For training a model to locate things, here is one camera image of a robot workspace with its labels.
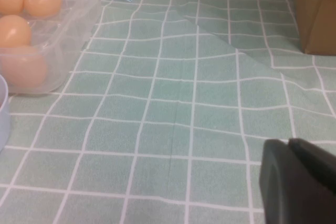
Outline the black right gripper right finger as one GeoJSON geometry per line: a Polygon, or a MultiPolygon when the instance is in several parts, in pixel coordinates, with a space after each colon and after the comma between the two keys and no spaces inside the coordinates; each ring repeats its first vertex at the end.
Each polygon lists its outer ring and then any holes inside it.
{"type": "Polygon", "coordinates": [[[309,174],[335,194],[335,156],[301,138],[290,138],[288,147],[309,174]]]}

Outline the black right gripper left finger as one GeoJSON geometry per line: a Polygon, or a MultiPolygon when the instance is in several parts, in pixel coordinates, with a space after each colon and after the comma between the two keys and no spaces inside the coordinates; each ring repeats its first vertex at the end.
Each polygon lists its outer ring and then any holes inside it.
{"type": "Polygon", "coordinates": [[[335,223],[335,194],[281,140],[263,146],[259,187],[266,223],[335,223]]]}

